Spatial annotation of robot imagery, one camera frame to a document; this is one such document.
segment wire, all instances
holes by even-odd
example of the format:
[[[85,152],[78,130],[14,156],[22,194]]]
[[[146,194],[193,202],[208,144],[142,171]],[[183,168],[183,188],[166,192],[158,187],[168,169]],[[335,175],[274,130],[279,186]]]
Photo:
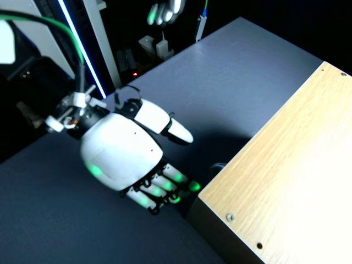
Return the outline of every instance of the wire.
[[[51,29],[60,29],[64,33],[66,33],[71,39],[74,48],[78,55],[79,66],[76,71],[76,90],[79,92],[84,92],[84,57],[82,51],[79,47],[78,41],[73,35],[71,29],[67,27],[65,24],[57,21],[55,19],[47,18],[45,16],[35,16],[31,14],[26,14],[22,12],[15,12],[9,10],[1,10],[0,9],[0,20],[25,20],[25,21],[35,21],[41,24],[47,25]]]

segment bolt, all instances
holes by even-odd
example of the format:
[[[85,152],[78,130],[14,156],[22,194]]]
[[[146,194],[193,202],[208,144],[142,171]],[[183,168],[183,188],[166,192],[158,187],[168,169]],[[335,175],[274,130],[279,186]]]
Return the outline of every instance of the bolt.
[[[235,216],[232,213],[228,213],[226,215],[226,220],[230,223],[232,223],[233,221],[235,221]]]

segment led light strip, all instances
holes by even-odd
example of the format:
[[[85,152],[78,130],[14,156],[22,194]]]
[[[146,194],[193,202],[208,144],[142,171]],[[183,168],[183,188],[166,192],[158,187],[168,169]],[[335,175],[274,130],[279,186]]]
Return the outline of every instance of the led light strip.
[[[71,19],[71,17],[70,17],[70,14],[68,13],[68,10],[67,10],[67,8],[66,8],[66,5],[65,5],[65,3],[64,3],[63,0],[58,0],[58,2],[59,2],[59,4],[60,4],[60,7],[61,7],[61,9],[62,9],[62,12],[63,12],[64,15],[65,15],[65,18],[66,18],[66,20],[67,20],[67,23],[68,23],[68,25],[70,26],[70,28],[71,28],[71,30],[72,30],[72,33],[73,33],[73,35],[75,36],[75,38],[76,38],[76,40],[77,40],[77,42],[78,42],[78,45],[79,45],[79,47],[80,47],[80,49],[81,49],[81,51],[82,51],[83,57],[84,57],[84,59],[86,60],[86,63],[87,63],[87,65],[88,65],[88,68],[90,69],[90,72],[91,72],[92,75],[93,75],[93,78],[94,78],[94,80],[95,80],[95,82],[96,82],[96,84],[97,84],[97,86],[98,86],[98,88],[99,88],[99,90],[100,90],[101,95],[103,96],[103,98],[106,98],[104,89],[103,89],[103,87],[101,86],[101,83],[100,83],[100,81],[99,81],[99,79],[98,79],[98,76],[96,75],[96,73],[95,73],[95,71],[94,71],[94,68],[93,68],[93,66],[92,66],[92,64],[91,64],[91,62],[90,62],[90,60],[89,60],[89,58],[88,58],[88,55],[87,55],[87,53],[86,53],[86,51],[85,51],[85,49],[84,49],[84,47],[83,47],[83,44],[82,44],[82,42],[81,42],[81,39],[80,39],[79,36],[78,36],[78,33],[77,33],[76,28],[75,28],[75,26],[74,26],[74,24],[73,24],[73,22],[72,22],[72,19]]]

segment robot finger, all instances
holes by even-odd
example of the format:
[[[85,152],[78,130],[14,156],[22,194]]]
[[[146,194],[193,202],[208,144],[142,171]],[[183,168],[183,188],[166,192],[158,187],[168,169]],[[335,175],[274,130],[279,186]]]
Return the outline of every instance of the robot finger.
[[[160,176],[158,174],[154,175],[154,178],[152,179],[152,184],[159,186],[165,191],[174,191],[177,189],[177,186],[174,183],[172,183],[167,178]]]
[[[157,185],[151,184],[149,187],[140,186],[140,189],[148,194],[156,197],[164,197],[167,195],[166,191]]]
[[[145,195],[141,191],[135,191],[133,187],[131,187],[128,192],[126,193],[128,197],[130,197],[132,200],[134,200],[137,204],[140,206],[148,209],[154,209],[157,207],[157,204],[151,200],[147,195]]]
[[[185,183],[188,178],[169,163],[164,166],[163,174],[176,183]]]

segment green cable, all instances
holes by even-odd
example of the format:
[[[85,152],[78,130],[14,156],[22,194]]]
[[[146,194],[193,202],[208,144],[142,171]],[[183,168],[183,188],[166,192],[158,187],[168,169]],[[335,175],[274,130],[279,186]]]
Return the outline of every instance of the green cable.
[[[82,51],[79,47],[79,44],[78,44],[78,41],[76,40],[75,36],[73,35],[71,29],[69,27],[67,27],[65,24],[55,20],[55,19],[51,19],[51,18],[46,18],[45,16],[38,16],[39,19],[43,19],[43,20],[46,20],[47,22],[51,23],[52,25],[56,26],[57,28],[61,29],[62,31],[64,31],[71,39],[76,51],[77,51],[77,54],[78,54],[78,57],[81,61],[81,63],[83,64],[84,63],[84,57],[83,57],[83,54],[82,54]],[[13,15],[0,15],[0,19],[1,20],[25,20],[25,21],[34,21],[34,20],[31,20],[31,19],[28,19],[28,18],[22,18],[20,16],[13,16]]]

